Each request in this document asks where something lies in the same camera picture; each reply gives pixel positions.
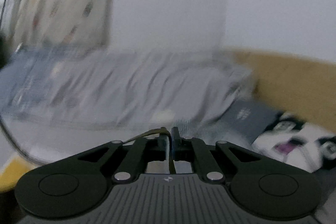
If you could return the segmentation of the blue grey patterned duvet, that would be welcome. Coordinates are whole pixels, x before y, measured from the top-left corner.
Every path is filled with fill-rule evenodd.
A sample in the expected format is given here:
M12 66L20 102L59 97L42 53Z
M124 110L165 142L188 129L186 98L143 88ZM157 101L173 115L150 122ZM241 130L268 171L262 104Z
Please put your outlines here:
M209 122L255 86L222 52L23 48L1 69L1 114L92 130Z

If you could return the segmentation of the dark blue paw pillow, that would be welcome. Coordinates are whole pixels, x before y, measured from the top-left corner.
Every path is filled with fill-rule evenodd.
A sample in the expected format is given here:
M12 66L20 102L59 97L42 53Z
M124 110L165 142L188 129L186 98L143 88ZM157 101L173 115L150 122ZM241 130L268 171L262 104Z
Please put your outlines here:
M281 114L281 110L257 100L235 100L221 120L252 144Z

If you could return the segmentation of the black white plush toy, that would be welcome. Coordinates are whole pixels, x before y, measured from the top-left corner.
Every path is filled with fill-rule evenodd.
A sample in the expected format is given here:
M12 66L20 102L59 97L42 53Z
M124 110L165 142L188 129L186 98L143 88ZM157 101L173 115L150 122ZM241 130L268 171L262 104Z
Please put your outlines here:
M272 159L313 173L335 168L335 133L283 113L252 143Z

